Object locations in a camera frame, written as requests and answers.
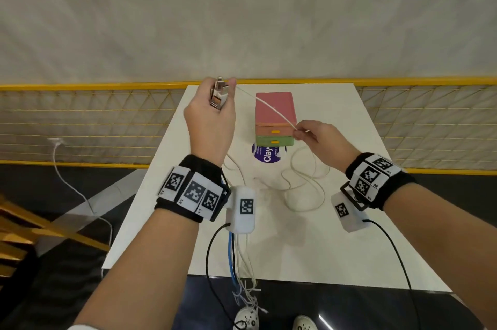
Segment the person's left hand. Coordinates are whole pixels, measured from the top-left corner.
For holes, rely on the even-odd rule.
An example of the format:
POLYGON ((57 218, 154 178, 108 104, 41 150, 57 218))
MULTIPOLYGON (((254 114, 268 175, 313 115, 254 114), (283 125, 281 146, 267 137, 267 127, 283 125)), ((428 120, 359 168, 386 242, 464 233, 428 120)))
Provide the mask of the person's left hand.
POLYGON ((210 106, 210 90, 215 83, 212 77, 205 78, 198 86, 194 97, 183 114, 190 140, 190 153, 221 167, 233 141, 236 112, 221 111, 210 106))

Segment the person's right hand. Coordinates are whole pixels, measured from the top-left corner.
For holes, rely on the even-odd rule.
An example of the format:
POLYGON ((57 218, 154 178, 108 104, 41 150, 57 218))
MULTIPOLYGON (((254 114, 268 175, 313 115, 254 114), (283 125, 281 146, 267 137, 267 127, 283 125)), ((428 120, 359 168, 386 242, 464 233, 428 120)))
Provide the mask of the person's right hand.
POLYGON ((361 152, 354 147, 339 130, 331 125, 316 120, 303 120, 293 131, 311 131, 316 136, 315 144, 306 144, 312 153, 327 166, 342 173, 355 161, 361 152))

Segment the yellow mesh fence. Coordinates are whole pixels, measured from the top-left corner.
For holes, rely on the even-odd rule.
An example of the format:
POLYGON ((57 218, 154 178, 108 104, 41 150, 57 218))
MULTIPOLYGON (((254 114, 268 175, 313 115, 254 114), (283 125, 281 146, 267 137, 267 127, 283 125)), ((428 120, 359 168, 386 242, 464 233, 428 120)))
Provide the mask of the yellow mesh fence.
MULTIPOLYGON (((199 82, 0 85, 0 164, 147 168, 187 89, 199 82)), ((246 91, 293 91, 299 119, 372 129, 415 174, 497 175, 497 77, 240 79, 246 91)))

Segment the yellow wooden frame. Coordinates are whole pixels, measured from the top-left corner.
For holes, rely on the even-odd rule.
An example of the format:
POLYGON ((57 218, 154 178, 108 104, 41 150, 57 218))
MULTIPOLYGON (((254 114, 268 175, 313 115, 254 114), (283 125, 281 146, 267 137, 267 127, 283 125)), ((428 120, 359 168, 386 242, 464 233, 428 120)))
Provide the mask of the yellow wooden frame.
POLYGON ((56 225, 0 194, 0 279, 11 278, 17 265, 27 256, 27 251, 16 244, 33 246, 45 236, 71 239, 104 252, 110 250, 109 245, 56 225))

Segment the person's white shoe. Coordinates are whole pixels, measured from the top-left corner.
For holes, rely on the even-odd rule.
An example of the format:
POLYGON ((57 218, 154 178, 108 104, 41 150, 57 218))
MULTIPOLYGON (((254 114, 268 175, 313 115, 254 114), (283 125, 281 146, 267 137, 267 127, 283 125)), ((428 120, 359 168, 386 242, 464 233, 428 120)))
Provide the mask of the person's white shoe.
POLYGON ((259 330, 258 310, 253 307, 241 308, 235 316, 233 330, 259 330))
POLYGON ((295 317, 291 330, 318 330, 318 327, 310 317, 300 314, 295 317))

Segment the white charger adapter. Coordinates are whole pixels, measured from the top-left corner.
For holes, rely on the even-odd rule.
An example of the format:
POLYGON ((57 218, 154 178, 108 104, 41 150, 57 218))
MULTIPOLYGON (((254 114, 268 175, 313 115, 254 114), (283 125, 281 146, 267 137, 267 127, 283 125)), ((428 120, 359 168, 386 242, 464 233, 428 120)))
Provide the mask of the white charger adapter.
POLYGON ((210 106, 221 111, 226 103, 228 93, 229 84, 219 76, 210 90, 210 106))

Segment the person's right white shoe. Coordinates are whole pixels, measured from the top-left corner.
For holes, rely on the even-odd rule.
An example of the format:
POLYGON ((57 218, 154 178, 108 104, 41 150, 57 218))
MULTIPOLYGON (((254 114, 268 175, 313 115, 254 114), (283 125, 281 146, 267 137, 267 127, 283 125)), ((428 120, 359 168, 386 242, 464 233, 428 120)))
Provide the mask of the person's right white shoe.
POLYGON ((300 314, 295 317, 291 330, 318 330, 318 327, 310 317, 300 314))

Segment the person's left forearm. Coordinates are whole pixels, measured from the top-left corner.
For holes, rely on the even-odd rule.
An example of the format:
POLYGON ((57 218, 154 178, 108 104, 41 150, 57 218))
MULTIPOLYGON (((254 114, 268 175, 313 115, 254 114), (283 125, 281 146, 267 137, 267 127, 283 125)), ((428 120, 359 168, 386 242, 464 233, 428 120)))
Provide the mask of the person's left forearm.
POLYGON ((171 330, 199 225, 155 210, 68 330, 171 330))

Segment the black marker-tagged right wristband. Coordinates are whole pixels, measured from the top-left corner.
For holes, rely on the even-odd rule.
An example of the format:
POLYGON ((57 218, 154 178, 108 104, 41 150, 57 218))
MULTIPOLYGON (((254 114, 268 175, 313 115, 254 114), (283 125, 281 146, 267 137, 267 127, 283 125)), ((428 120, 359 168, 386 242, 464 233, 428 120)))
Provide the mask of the black marker-tagged right wristband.
POLYGON ((386 201, 401 187, 416 183, 405 170, 381 155, 361 153, 346 169, 348 181, 341 193, 360 212, 383 210, 386 201))

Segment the black marker-tagged wristband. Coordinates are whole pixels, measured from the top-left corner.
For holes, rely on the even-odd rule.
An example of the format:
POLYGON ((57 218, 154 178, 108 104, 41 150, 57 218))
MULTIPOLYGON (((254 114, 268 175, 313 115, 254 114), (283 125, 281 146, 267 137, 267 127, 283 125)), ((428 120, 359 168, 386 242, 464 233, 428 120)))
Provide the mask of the black marker-tagged wristband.
POLYGON ((167 210, 197 223, 213 222, 230 195, 220 167, 196 155, 187 155, 167 174, 154 209, 167 210))
POLYGON ((381 155, 361 153, 346 169, 348 181, 341 193, 360 212, 383 210, 386 201, 401 187, 416 183, 405 170, 381 155))

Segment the purple round sticker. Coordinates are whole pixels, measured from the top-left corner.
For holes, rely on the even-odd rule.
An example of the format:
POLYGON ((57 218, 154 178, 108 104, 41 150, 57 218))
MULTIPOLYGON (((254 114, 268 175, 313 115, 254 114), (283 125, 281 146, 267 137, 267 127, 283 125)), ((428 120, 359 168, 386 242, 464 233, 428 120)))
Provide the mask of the purple round sticker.
POLYGON ((288 147, 286 146, 257 146, 252 144, 252 155, 254 158, 265 164, 278 163, 287 155, 288 147))

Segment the pink green stacked drawer box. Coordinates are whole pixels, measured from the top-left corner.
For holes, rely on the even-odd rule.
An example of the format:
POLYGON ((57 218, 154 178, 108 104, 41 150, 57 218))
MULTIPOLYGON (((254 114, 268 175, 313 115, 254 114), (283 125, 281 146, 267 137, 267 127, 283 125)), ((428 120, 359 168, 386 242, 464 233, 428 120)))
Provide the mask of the pink green stacked drawer box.
POLYGON ((255 144, 257 146, 294 145, 297 125, 293 95, 290 92, 260 92, 255 104, 255 144))

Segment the person's left white shoe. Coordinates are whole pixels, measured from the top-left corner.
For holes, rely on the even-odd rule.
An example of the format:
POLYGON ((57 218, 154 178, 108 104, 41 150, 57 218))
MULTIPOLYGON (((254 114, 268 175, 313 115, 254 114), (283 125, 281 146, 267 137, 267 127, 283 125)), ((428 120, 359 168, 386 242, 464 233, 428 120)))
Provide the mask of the person's left white shoe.
POLYGON ((241 308, 235 316, 233 330, 259 330, 258 310, 253 307, 241 308))

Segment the black marker-tagged left wristband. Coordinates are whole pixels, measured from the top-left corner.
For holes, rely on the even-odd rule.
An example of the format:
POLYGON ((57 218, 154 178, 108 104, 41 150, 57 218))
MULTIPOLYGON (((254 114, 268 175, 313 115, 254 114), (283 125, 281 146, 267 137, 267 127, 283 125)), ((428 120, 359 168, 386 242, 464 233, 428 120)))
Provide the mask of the black marker-tagged left wristband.
POLYGON ((167 174, 154 209, 167 210, 197 223, 213 222, 230 195, 220 167, 196 155, 187 155, 167 174))

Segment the person's right forearm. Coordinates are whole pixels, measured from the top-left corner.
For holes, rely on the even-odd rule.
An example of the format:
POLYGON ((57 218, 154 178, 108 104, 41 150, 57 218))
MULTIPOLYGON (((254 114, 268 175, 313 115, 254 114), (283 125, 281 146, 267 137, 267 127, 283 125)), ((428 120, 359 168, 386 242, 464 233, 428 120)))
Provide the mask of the person's right forearm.
POLYGON ((409 183, 383 210, 487 330, 497 330, 497 228, 409 183))

